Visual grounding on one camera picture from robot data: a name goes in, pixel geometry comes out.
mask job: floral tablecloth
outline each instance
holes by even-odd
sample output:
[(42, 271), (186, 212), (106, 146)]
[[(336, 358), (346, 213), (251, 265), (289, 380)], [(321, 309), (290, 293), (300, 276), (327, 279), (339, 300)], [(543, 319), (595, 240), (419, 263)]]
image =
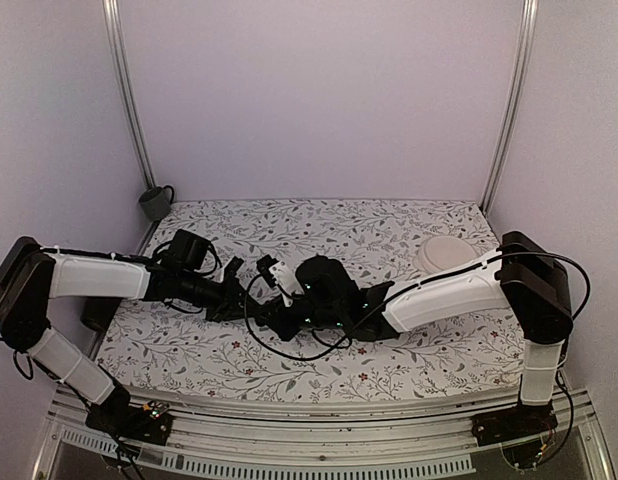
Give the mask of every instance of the floral tablecloth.
[[(481, 254), (497, 246), (472, 202), (413, 200), (257, 200), (183, 202), (148, 246), (184, 228), (213, 241), (220, 258), (245, 260), (243, 284), (265, 254), (291, 267), (324, 254), (343, 262), (359, 286), (424, 274), (417, 251), (436, 235), (465, 239)], [(254, 294), (270, 294), (264, 282)], [(324, 349), (311, 335), (281, 342), (287, 353)], [(325, 341), (337, 332), (320, 334)], [(270, 402), (370, 402), (451, 396), (517, 384), (522, 331), (510, 310), (441, 320), (396, 340), (354, 341), (311, 363), (285, 360), (254, 342), (243, 321), (205, 322), (158, 303), (122, 303), (98, 362), (122, 383), (187, 395)]]

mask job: gray mug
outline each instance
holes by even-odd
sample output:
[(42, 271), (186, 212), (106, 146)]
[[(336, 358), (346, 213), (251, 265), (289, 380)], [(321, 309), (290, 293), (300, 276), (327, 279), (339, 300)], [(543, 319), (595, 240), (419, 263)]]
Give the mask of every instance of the gray mug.
[(171, 185), (153, 187), (140, 195), (138, 203), (152, 222), (158, 222), (171, 213), (171, 204), (176, 196), (176, 191)]

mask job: mug handle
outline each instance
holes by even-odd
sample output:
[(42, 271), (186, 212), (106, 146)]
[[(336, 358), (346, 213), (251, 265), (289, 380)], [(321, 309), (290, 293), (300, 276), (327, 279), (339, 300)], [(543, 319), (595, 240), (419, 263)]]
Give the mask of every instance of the mug handle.
[(162, 189), (171, 191), (171, 195), (169, 196), (169, 203), (173, 203), (173, 201), (176, 199), (176, 190), (171, 185), (165, 185), (164, 187), (162, 187)]

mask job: white wall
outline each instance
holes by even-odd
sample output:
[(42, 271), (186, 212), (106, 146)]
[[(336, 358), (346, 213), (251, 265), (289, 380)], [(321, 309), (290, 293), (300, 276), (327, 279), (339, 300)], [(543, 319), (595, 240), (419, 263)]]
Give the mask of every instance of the white wall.
[(520, 0), (121, 2), (156, 174), (188, 200), (477, 200)]
[(541, 2), (498, 192), (500, 232), (520, 229), (591, 274), (568, 373), (590, 390), (618, 474), (618, 1)]
[[(100, 2), (0, 0), (0, 262), (15, 239), (130, 251), (145, 221)], [(50, 319), (85, 346), (79, 303)], [(28, 478), (53, 395), (0, 344), (0, 479)]]

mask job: round white lid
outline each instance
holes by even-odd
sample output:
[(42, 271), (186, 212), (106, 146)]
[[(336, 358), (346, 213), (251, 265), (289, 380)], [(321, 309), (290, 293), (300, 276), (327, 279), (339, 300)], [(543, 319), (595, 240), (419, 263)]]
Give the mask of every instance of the round white lid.
[(428, 273), (457, 267), (477, 257), (471, 245), (449, 235), (428, 238), (418, 250), (418, 260)]

